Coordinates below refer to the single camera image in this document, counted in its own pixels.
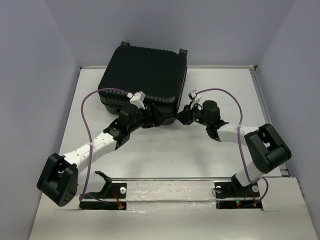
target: wall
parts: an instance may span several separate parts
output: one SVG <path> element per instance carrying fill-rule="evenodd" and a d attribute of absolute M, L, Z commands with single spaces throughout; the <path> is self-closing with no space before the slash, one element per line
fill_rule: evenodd
<path fill-rule="evenodd" d="M 320 1 L 297 0 L 266 51 L 258 76 L 272 121 L 292 150 L 298 177 L 320 237 Z"/>
<path fill-rule="evenodd" d="M 45 0 L 80 66 L 121 41 L 189 50 L 189 65 L 257 65 L 294 0 Z"/>
<path fill-rule="evenodd" d="M 2 0 L 0 23 L 0 239 L 26 240 L 79 67 L 43 0 Z"/>

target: black suitcase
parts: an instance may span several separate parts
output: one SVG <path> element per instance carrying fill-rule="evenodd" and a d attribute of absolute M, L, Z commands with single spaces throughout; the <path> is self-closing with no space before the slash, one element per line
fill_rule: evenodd
<path fill-rule="evenodd" d="M 115 50 L 98 89 L 117 88 L 145 93 L 144 103 L 153 103 L 166 117 L 164 125 L 175 121 L 187 73 L 187 51 L 130 46 L 122 42 Z M 99 92 L 100 100 L 112 114 L 118 114 L 129 99 L 118 91 Z"/>

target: round white connector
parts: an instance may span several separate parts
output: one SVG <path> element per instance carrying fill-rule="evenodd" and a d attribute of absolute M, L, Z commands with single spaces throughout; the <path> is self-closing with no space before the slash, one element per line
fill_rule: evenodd
<path fill-rule="evenodd" d="M 258 193 L 258 192 L 259 192 L 259 187 L 256 186 L 256 185 L 252 186 L 252 191 L 253 191 L 254 193 Z"/>
<path fill-rule="evenodd" d="M 120 193 L 121 194 L 126 194 L 127 192 L 127 189 L 123 186 L 123 187 L 120 187 Z"/>

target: table surface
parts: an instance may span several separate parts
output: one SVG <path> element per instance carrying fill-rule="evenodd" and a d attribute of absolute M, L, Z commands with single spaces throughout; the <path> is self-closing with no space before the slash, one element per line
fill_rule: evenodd
<path fill-rule="evenodd" d="M 94 91 L 104 69 L 83 69 L 79 77 L 60 153 L 70 152 L 88 141 L 80 116 L 82 99 Z M 189 69 L 181 105 L 189 103 L 193 89 L 223 88 L 239 100 L 244 126 L 265 123 L 248 69 Z M 215 100 L 222 119 L 239 121 L 232 99 L 221 92 L 203 94 Z M 108 113 L 98 95 L 85 104 L 85 116 L 93 135 L 116 116 Z M 250 161 L 249 152 L 245 157 Z M 119 150 L 93 164 L 113 178 L 230 177 L 241 168 L 234 143 L 211 140 L 203 126 L 175 122 L 154 129 L 139 129 Z M 84 172 L 79 176 L 83 185 Z M 59 208 L 42 195 L 31 240 L 86 239 L 219 239 L 219 240 L 316 240 L 296 179 L 281 177 L 279 169 L 268 175 L 269 192 L 259 209 L 217 210 L 211 194 L 213 181 L 128 181 L 127 210 L 79 210 L 74 198 Z M 92 174 L 92 182 L 100 179 Z M 265 184 L 258 183 L 261 192 Z"/>
<path fill-rule="evenodd" d="M 60 149 L 65 154 L 87 143 L 88 134 L 80 114 L 83 98 L 97 89 L 105 69 L 82 69 Z M 248 69 L 188 69 L 180 109 L 190 102 L 188 93 L 208 88 L 222 88 L 232 93 L 243 110 L 243 126 L 265 123 L 254 83 Z M 202 94 L 202 100 L 214 100 L 223 120 L 237 124 L 240 114 L 231 97 L 223 92 Z M 97 136 L 117 116 L 106 111 L 98 94 L 88 98 L 84 115 L 92 136 Z M 244 148 L 247 162 L 251 161 Z M 112 178 L 190 178 L 231 177 L 242 168 L 237 144 L 211 140 L 205 127 L 184 126 L 175 121 L 168 126 L 138 129 L 119 150 L 92 164 L 91 172 L 100 170 Z M 281 176 L 277 168 L 269 176 Z"/>

